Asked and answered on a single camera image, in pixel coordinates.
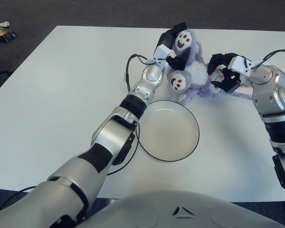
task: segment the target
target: white plate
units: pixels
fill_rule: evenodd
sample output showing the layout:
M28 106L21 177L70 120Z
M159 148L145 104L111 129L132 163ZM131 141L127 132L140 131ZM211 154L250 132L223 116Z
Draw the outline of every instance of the white plate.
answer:
M173 101L151 103L140 119L140 144L152 157L174 162L189 156L199 142L193 114Z

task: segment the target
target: tabletop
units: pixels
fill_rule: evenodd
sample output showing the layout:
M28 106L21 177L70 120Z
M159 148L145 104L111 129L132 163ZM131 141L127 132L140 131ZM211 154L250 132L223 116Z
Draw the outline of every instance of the tabletop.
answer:
M164 31L57 26L0 88L0 189L36 185L85 151L94 130L127 94L128 57L152 55ZM256 61L285 49L285 32L194 31L206 62L216 53L234 52ZM285 53L269 62L285 72ZM143 68L132 60L131 85ZM164 80L154 100L167 99L168 87ZM107 177L98 197L185 190L232 202L285 200L272 162L275 153L251 101L195 96L187 108L200 130L194 153L162 162L139 147L123 170Z

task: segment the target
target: robot forearm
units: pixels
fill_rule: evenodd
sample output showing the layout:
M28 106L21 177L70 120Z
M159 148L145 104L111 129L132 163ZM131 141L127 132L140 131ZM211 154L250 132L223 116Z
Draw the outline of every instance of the robot forearm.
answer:
M273 157L275 171L285 189L285 73L264 61L251 62L234 53L213 55L208 74L212 74L218 65L227 66L225 71L228 75L222 82L212 82L215 86L228 93L232 93L241 83L253 87L253 104L277 153Z

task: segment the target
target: dark floor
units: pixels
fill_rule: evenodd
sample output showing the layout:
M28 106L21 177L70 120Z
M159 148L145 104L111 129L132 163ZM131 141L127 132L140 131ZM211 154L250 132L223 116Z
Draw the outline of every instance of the dark floor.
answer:
M0 43L0 71L14 71L56 25L170 28L185 21L194 29L285 31L285 0L0 0L6 20L18 37ZM0 190L0 205L11 194ZM90 214L106 204L98 199ZM284 202L238 205L285 223Z

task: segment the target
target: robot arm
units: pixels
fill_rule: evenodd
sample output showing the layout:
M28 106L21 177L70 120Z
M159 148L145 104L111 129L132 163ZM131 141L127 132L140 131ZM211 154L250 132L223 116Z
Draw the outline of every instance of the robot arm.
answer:
M225 80L213 81L213 85L227 93L232 93L241 83L253 88L253 104L277 153L273 157L275 171L285 189L285 73L276 66L263 61L251 62L234 53L213 55L208 74L212 74L218 65L227 66Z
M0 211L0 228L75 227L86 219L110 166L122 163L128 154L133 131L168 68L173 37L183 29L185 24L161 36L141 80L94 132L91 147L63 164L22 200Z

